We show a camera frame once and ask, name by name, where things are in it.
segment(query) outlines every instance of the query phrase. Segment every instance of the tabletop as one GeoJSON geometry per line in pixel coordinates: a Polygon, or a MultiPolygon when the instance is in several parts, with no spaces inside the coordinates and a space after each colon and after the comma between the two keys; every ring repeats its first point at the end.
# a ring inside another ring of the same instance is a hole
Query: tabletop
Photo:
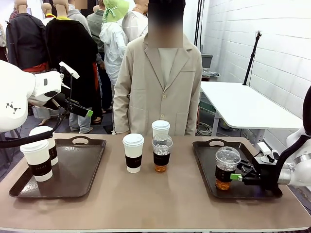
{"type": "Polygon", "coordinates": [[[239,129],[300,129],[302,120],[242,83],[202,82],[226,124],[239,129]]]}
{"type": "MultiPolygon", "coordinates": [[[[59,134],[71,138],[76,134],[59,134]]],[[[126,170],[121,135],[87,135],[107,145],[88,195],[67,200],[21,200],[9,190],[27,168],[22,159],[0,183],[0,229],[33,232],[275,232],[303,230],[311,217],[286,186],[277,200],[221,200],[207,192],[193,141],[173,137],[168,170],[154,171],[151,137],[145,137],[142,168],[126,170]]],[[[245,138],[240,141],[256,154],[245,138]]]]}

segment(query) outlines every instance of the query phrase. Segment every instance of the brown table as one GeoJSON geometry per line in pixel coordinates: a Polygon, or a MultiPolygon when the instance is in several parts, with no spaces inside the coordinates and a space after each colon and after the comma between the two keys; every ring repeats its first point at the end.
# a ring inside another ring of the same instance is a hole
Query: brown table
{"type": "MultiPolygon", "coordinates": [[[[70,138],[74,134],[56,134],[70,138]]],[[[283,197],[271,201],[224,201],[206,191],[192,150],[193,141],[210,137],[174,137],[169,169],[153,167],[151,137],[145,137],[142,169],[126,170],[122,138],[87,135],[107,140],[93,187],[73,200],[19,200],[9,189],[27,168],[23,159],[0,183],[0,229],[36,232],[214,231],[276,232],[303,230],[311,217],[297,198],[282,186],[283,197]]],[[[245,138],[239,140],[256,154],[245,138]]]]}

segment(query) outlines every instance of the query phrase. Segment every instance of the floor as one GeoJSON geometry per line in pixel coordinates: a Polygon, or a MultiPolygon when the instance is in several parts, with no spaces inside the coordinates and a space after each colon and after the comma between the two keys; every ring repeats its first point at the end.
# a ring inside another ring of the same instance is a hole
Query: floor
{"type": "MultiPolygon", "coordinates": [[[[91,133],[93,134],[107,134],[104,127],[111,125],[111,117],[112,114],[105,114],[103,117],[103,121],[101,125],[94,125],[93,131],[91,133]]],[[[212,126],[214,116],[206,111],[200,111],[200,120],[201,122],[204,122],[210,126],[212,126]]],[[[41,122],[40,119],[36,119],[34,116],[28,116],[26,122],[23,124],[21,128],[18,128],[18,131],[20,132],[21,137],[27,137],[29,135],[29,132],[34,127],[38,126],[38,124],[41,122]]],[[[57,122],[56,119],[51,119],[47,122],[47,125],[50,127],[53,127],[55,123],[57,122]]],[[[57,133],[69,133],[69,120],[66,118],[62,124],[59,126],[59,128],[56,130],[57,133]]],[[[228,131],[224,130],[221,127],[218,127],[218,134],[217,136],[243,136],[242,132],[240,130],[238,131],[228,131]]],[[[19,151],[19,148],[15,148],[10,151],[9,156],[9,163],[7,167],[0,167],[0,182],[5,178],[5,176],[14,168],[14,166],[22,159],[23,154],[19,151]]],[[[292,192],[297,196],[297,198],[301,201],[301,203],[306,207],[306,209],[311,214],[311,194],[309,191],[307,191],[305,188],[297,188],[297,187],[290,187],[292,192]]],[[[2,231],[0,230],[0,233],[10,233],[9,231],[2,231]]]]}

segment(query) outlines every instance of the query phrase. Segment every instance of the blazer lapel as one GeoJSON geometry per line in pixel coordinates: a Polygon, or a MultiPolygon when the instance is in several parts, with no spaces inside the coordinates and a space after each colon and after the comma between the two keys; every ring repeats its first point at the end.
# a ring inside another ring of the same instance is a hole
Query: blazer lapel
{"type": "Polygon", "coordinates": [[[162,73],[161,61],[160,61],[160,53],[158,49],[146,48],[145,53],[155,71],[157,79],[159,80],[162,89],[164,90],[164,78],[162,73]]]}
{"type": "Polygon", "coordinates": [[[177,78],[178,74],[180,73],[181,69],[185,66],[189,58],[190,56],[185,48],[179,48],[177,50],[173,67],[171,69],[170,78],[164,90],[167,90],[172,85],[172,83],[177,78]]]}

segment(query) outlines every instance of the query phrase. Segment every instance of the green bucket hat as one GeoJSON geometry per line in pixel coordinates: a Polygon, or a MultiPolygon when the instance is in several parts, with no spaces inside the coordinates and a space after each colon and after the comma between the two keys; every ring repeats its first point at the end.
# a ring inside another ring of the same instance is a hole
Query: green bucket hat
{"type": "Polygon", "coordinates": [[[126,0],[104,0],[104,5],[106,7],[103,22],[111,23],[117,22],[122,19],[128,12],[130,7],[130,2],[126,0]]]}

